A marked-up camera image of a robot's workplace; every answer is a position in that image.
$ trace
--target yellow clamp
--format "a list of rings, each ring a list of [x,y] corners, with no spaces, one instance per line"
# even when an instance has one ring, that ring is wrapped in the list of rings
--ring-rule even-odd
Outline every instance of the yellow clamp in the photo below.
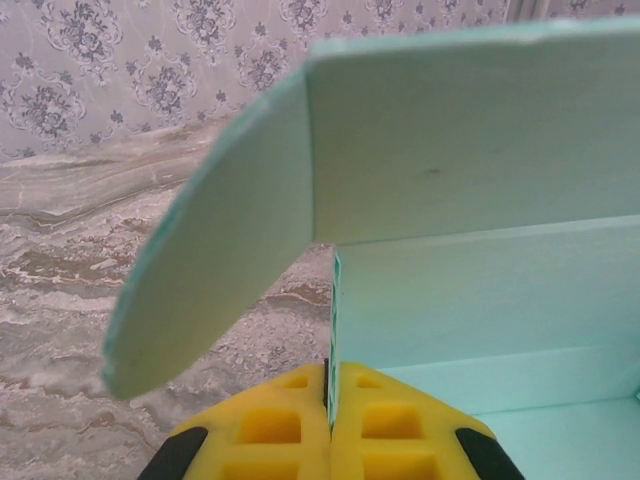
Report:
[[[482,422],[380,372],[307,365],[179,425],[138,480],[522,480]]]

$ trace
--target box floor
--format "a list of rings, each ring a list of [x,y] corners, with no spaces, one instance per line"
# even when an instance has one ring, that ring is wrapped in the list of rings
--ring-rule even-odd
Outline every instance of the box floor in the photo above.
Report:
[[[635,398],[478,415],[527,480],[640,478]]]

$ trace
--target floral wallpaper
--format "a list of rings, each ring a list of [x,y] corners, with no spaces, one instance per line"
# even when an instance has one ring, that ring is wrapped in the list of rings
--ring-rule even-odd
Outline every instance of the floral wallpaper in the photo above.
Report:
[[[593,18],[640,13],[640,0],[549,0],[546,17]]]
[[[233,114],[318,37],[504,21],[508,0],[0,0],[0,162]]]

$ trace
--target gray damask pattern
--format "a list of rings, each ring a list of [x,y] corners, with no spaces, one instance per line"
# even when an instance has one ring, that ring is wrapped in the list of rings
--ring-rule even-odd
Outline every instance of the gray damask pattern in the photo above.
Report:
[[[548,18],[592,18],[640,13],[640,0],[550,0]]]
[[[508,0],[0,0],[0,162],[228,116],[319,37],[496,24],[507,8]]]

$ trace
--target square hole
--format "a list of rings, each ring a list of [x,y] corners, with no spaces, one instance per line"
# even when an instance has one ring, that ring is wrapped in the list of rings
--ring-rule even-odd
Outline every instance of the square hole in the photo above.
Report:
[[[307,388],[309,380],[304,375],[293,377],[284,384],[284,388]]]
[[[291,408],[256,408],[240,422],[237,443],[300,443],[300,415]]]
[[[412,405],[377,404],[365,409],[362,438],[424,438],[420,415]]]
[[[442,480],[433,455],[368,453],[364,480]]]
[[[221,480],[296,480],[295,462],[246,462],[224,466]]]
[[[369,377],[366,377],[364,375],[360,375],[358,377],[358,379],[356,380],[356,387],[358,387],[358,388],[382,388],[382,385],[380,385],[375,380],[370,379]]]

